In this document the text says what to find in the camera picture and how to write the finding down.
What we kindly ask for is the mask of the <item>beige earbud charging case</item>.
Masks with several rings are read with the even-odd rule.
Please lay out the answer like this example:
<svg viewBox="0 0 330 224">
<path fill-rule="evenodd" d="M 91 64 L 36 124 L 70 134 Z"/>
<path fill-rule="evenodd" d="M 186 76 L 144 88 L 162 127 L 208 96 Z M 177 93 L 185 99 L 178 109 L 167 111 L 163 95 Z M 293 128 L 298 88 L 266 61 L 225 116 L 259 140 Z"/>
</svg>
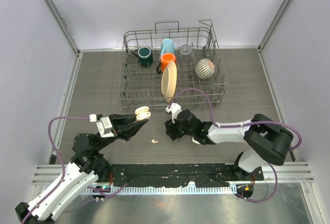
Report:
<svg viewBox="0 0 330 224">
<path fill-rule="evenodd" d="M 135 110 L 136 120 L 146 120 L 151 117 L 150 108 L 148 106 L 142 106 Z"/>
</svg>

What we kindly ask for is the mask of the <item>white earbud charging case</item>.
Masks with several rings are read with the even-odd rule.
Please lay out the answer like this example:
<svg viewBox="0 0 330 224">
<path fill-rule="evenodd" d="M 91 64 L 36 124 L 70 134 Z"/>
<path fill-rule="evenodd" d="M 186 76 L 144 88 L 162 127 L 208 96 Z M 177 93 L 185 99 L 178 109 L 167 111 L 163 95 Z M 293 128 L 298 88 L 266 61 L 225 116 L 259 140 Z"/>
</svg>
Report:
<svg viewBox="0 0 330 224">
<path fill-rule="evenodd" d="M 191 140 L 194 144 L 201 145 L 197 140 L 194 139 L 194 137 L 192 137 Z"/>
</svg>

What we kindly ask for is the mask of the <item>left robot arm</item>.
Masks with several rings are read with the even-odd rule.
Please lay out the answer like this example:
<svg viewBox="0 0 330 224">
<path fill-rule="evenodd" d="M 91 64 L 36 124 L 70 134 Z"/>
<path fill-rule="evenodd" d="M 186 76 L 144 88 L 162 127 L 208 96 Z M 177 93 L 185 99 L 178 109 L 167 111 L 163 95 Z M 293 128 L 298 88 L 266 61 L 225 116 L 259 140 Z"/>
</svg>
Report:
<svg viewBox="0 0 330 224">
<path fill-rule="evenodd" d="M 74 138 L 74 156 L 62 164 L 62 173 L 38 197 L 21 202 L 15 212 L 21 223 L 54 223 L 64 209 L 94 182 L 105 182 L 111 165 L 100 150 L 117 139 L 129 141 L 148 122 L 151 114 L 90 114 L 86 119 L 96 123 L 98 132 L 80 133 Z"/>
</svg>

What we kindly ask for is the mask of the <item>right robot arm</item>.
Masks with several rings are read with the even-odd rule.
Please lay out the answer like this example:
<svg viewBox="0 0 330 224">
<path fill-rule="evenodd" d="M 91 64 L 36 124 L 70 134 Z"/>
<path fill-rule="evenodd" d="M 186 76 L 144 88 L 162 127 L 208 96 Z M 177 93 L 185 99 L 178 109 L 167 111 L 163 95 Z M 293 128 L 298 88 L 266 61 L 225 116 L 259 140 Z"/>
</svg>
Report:
<svg viewBox="0 0 330 224">
<path fill-rule="evenodd" d="M 223 142 L 246 143 L 250 150 L 241 152 L 231 169 L 222 173 L 227 180 L 247 180 L 251 173 L 267 164 L 284 164 L 293 141 L 293 134 L 271 119 L 256 114 L 241 123 L 201 121 L 190 110 L 166 108 L 171 119 L 165 122 L 166 134 L 176 140 L 190 136 L 197 145 L 217 145 Z"/>
</svg>

